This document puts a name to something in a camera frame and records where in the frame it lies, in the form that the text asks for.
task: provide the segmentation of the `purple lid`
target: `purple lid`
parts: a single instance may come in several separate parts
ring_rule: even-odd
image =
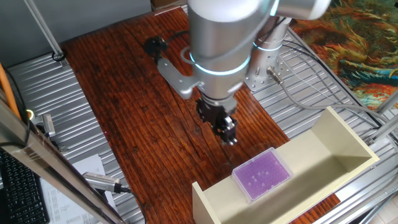
[[[252,201],[291,177],[273,148],[235,168],[233,174]]]

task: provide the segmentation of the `keyboard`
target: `keyboard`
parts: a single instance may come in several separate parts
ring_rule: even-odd
[[[4,186],[0,190],[0,198],[3,199],[0,216],[6,216],[0,223],[48,223],[49,215],[44,204],[39,176],[3,149],[0,149],[0,172]]]

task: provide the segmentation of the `wooden table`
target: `wooden table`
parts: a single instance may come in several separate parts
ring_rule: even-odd
[[[236,94],[238,144],[224,146],[202,123],[191,100],[182,100],[144,53],[148,37],[187,30],[181,8],[149,13],[73,39],[63,47],[102,130],[133,192],[147,210],[148,223],[194,223],[192,186],[203,190],[238,166],[289,139],[246,86]],[[175,39],[164,53],[183,74],[191,74],[179,52],[187,43]],[[310,223],[339,203],[335,195],[298,218]]]

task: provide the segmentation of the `colorful fabric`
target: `colorful fabric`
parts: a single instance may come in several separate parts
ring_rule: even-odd
[[[395,4],[396,0],[332,0],[321,19],[291,25],[372,110],[398,89]]]

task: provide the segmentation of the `transparent plastic box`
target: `transparent plastic box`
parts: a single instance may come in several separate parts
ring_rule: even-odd
[[[273,147],[232,171],[232,177],[248,203],[253,203],[292,176],[293,172]]]

